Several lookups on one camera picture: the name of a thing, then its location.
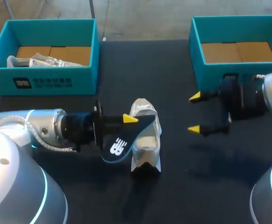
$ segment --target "brown cardboard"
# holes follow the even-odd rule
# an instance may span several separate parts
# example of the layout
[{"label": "brown cardboard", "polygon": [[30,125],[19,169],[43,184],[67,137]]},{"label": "brown cardboard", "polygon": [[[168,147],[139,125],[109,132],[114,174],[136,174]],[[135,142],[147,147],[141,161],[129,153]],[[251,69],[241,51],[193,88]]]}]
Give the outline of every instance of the brown cardboard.
[{"label": "brown cardboard", "polygon": [[51,47],[50,57],[56,58],[58,60],[66,60],[65,47]]},{"label": "brown cardboard", "polygon": [[65,47],[67,62],[89,65],[91,47]]},{"label": "brown cardboard", "polygon": [[243,62],[272,62],[268,42],[239,42],[237,47]]},{"label": "brown cardboard", "polygon": [[236,43],[202,43],[206,63],[242,62]]},{"label": "brown cardboard", "polygon": [[31,46],[22,46],[19,48],[16,55],[17,58],[31,58],[36,53],[39,53],[43,56],[49,56],[51,47],[31,47]]}]

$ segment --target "sneaker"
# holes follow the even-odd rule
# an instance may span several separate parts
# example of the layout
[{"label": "sneaker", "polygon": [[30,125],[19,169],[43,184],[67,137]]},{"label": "sneaker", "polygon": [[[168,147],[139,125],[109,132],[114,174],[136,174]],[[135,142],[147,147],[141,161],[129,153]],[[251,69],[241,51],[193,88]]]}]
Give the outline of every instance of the sneaker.
[{"label": "sneaker", "polygon": [[139,98],[133,103],[130,116],[135,117],[143,115],[155,115],[156,120],[140,134],[132,145],[133,158],[131,171],[136,167],[142,166],[145,162],[148,162],[151,166],[156,167],[159,172],[161,172],[159,152],[162,129],[157,111],[149,101],[144,98]]},{"label": "sneaker", "polygon": [[68,67],[68,66],[82,66],[77,63],[64,62],[52,57],[46,57],[36,53],[31,58],[16,58],[9,56],[7,58],[7,67]]}]

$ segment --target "screw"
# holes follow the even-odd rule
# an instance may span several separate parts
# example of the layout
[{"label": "screw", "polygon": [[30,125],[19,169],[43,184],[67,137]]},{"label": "screw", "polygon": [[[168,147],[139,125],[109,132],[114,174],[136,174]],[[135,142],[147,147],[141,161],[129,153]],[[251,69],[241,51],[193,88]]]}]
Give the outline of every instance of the screw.
[{"label": "screw", "polygon": [[43,135],[46,135],[48,133],[48,129],[43,127],[41,132]]}]

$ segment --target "cardboard box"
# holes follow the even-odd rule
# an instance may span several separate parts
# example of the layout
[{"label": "cardboard box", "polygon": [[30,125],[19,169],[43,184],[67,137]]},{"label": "cardboard box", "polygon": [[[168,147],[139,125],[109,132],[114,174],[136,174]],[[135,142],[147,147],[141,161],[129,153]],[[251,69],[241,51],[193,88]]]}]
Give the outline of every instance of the cardboard box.
[{"label": "cardboard box", "polygon": [[[41,46],[87,47],[89,55],[83,62],[87,66],[7,68],[7,58],[17,56],[21,46],[37,47],[37,51]],[[56,50],[53,49],[51,56],[58,53]],[[31,57],[34,53],[21,57]],[[0,95],[94,95],[99,53],[95,19],[9,20],[0,34]],[[68,59],[62,54],[56,58]]]},{"label": "cardboard box", "polygon": [[195,16],[189,49],[199,90],[213,91],[223,78],[251,82],[272,73],[272,15]]},{"label": "cardboard box", "polygon": [[65,47],[51,47],[50,57],[66,61]]},{"label": "cardboard box", "polygon": [[18,53],[16,54],[17,58],[31,58],[36,53],[39,53],[43,56],[49,56],[51,47],[32,47],[32,46],[22,46],[19,48]]},{"label": "cardboard box", "polygon": [[91,47],[65,47],[65,54],[65,61],[88,66],[91,55]]},{"label": "cardboard box", "polygon": [[236,43],[203,43],[201,46],[206,63],[242,62]]},{"label": "cardboard box", "polygon": [[206,63],[272,62],[268,42],[202,43]]},{"label": "cardboard box", "polygon": [[236,43],[243,62],[272,62],[272,51],[268,42]]}]

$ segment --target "black shoe tongue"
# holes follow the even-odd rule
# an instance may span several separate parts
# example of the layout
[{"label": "black shoe tongue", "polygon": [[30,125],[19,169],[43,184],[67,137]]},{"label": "black shoe tongue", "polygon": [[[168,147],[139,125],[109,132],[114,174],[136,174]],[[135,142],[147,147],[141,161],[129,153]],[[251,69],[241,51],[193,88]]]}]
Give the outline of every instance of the black shoe tongue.
[{"label": "black shoe tongue", "polygon": [[155,121],[156,116],[145,115],[135,118],[138,119],[138,122],[123,124],[119,133],[106,143],[102,152],[102,158],[105,162],[118,163],[125,159],[131,152],[131,147],[138,136]]}]

